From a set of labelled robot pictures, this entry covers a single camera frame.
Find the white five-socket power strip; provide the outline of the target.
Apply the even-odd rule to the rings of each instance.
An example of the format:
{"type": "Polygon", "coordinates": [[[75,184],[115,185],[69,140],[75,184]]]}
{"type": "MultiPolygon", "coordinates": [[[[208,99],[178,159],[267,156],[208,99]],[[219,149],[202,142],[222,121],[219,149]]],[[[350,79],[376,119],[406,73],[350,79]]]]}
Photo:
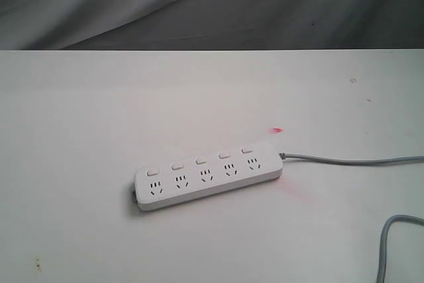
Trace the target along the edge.
{"type": "Polygon", "coordinates": [[[139,169],[135,198],[142,211],[154,211],[275,180],[282,169],[282,159],[269,142],[224,148],[139,169]]]}

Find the grey backdrop cloth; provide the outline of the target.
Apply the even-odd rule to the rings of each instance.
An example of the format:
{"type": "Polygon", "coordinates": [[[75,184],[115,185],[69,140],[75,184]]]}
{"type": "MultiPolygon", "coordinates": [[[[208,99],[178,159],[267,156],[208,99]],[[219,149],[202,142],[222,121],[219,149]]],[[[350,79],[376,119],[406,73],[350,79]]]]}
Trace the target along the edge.
{"type": "Polygon", "coordinates": [[[3,50],[422,47],[423,0],[1,0],[3,50]]]}

